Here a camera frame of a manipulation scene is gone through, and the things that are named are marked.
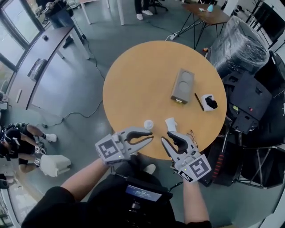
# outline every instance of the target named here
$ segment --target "table top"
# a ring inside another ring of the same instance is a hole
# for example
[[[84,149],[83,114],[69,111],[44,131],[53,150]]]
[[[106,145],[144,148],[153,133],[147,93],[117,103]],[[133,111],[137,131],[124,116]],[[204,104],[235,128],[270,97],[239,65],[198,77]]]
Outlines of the table top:
[[[9,104],[16,105],[27,109],[33,93],[41,80],[45,70],[41,74],[38,81],[33,81],[27,75],[30,72],[31,68],[35,64],[38,58],[46,59],[48,64],[45,69],[48,67],[49,62],[52,60],[58,48],[61,46],[63,41],[67,38],[73,27],[63,27],[53,30],[44,31],[34,45],[31,47],[27,55],[25,56],[23,62],[21,63],[18,72],[12,82],[12,87],[9,91]],[[42,37],[47,35],[49,38],[45,41]],[[16,103],[16,97],[19,90],[22,90],[20,99]]]
[[[195,74],[191,101],[185,105],[170,99],[181,68]],[[203,112],[194,92],[199,97],[213,94],[218,108]],[[165,160],[170,160],[160,140],[161,136],[168,138],[165,119],[174,117],[180,133],[192,130],[202,151],[219,134],[227,110],[226,93],[216,69],[192,48],[171,41],[142,43],[123,53],[106,76],[103,104],[114,131],[143,127],[145,120],[152,120],[154,139],[139,152]]]
[[[205,21],[209,25],[223,24],[228,22],[230,17],[225,14],[218,6],[213,7],[213,12],[202,12],[199,10],[199,8],[207,10],[209,5],[210,4],[192,3],[183,4],[182,6],[191,13],[194,13],[195,16],[199,17],[201,20]]]

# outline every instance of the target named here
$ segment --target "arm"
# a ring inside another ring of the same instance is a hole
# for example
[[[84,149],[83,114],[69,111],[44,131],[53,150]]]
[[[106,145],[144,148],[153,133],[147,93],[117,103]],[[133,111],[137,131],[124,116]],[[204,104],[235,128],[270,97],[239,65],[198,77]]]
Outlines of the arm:
[[[183,204],[185,224],[210,220],[198,182],[183,180]]]
[[[70,177],[63,183],[62,187],[68,190],[74,196],[76,201],[81,201],[98,183],[108,169],[109,167],[104,165],[101,159],[97,159],[89,166]]]
[[[23,133],[21,133],[21,140],[22,140],[22,141],[26,141],[26,142],[32,144],[33,146],[36,146],[36,145],[37,145],[35,140],[31,139],[30,137],[26,136],[26,135],[23,134]]]

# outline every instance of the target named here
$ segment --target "floor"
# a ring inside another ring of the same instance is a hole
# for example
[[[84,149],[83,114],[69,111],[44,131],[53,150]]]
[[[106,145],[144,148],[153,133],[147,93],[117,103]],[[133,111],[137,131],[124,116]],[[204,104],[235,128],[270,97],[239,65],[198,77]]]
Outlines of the floor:
[[[145,16],[138,21],[134,12],[133,0],[122,1],[126,25],[121,26],[115,0],[110,1],[108,9],[105,1],[86,4],[92,25],[88,25],[81,9],[74,11],[76,22],[90,42],[91,52],[97,59],[98,68],[105,77],[112,63],[124,51],[134,45],[153,40],[165,40],[173,32],[177,32],[188,16],[181,3],[173,0],[163,2],[169,8],[168,12],[159,9],[159,14]],[[204,31],[197,50],[209,47],[216,38],[216,28],[209,27]],[[175,42],[193,47],[192,31],[175,39]],[[48,125],[61,121],[70,112],[80,112],[90,115],[102,100],[103,78],[96,70],[94,60],[86,61],[71,46],[62,53],[66,57],[55,56],[44,74],[36,91],[33,105],[41,110],[21,110],[9,107],[5,122],[26,122]],[[26,175],[26,181],[44,194],[50,187],[61,185],[68,177],[76,173],[98,156],[95,143],[111,133],[101,104],[96,113],[89,118],[78,114],[70,115],[62,124],[44,129],[46,133],[56,133],[58,142],[46,143],[48,154],[62,154],[72,161],[72,169],[57,178],[44,176],[40,170]],[[170,161],[154,160],[141,155],[144,164],[155,163],[155,172],[162,185],[171,187],[181,179],[172,173]],[[269,190],[257,189],[236,183],[231,187],[211,185],[201,186],[213,227],[234,223],[245,228],[262,220],[272,213],[281,186]],[[176,219],[183,221],[182,186],[173,191],[171,204]]]

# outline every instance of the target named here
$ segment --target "window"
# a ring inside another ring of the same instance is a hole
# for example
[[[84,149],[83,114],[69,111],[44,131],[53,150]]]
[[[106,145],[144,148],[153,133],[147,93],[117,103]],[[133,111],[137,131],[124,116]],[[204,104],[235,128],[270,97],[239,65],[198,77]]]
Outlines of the window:
[[[9,82],[12,78],[13,71],[0,62],[0,91],[4,94],[7,92]]]
[[[17,65],[25,50],[13,39],[0,21],[0,53]]]
[[[24,10],[21,2],[19,0],[13,0],[5,5],[4,11],[24,39],[28,43],[31,43],[39,33],[39,30]]]

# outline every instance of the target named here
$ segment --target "plastic-wrapped object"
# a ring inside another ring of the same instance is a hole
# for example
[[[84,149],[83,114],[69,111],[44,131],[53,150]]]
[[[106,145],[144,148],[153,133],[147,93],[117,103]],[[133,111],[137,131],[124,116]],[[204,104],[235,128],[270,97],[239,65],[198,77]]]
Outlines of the plastic-wrapped object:
[[[258,32],[232,16],[214,42],[209,61],[223,78],[236,71],[254,76],[268,59],[269,51]]]

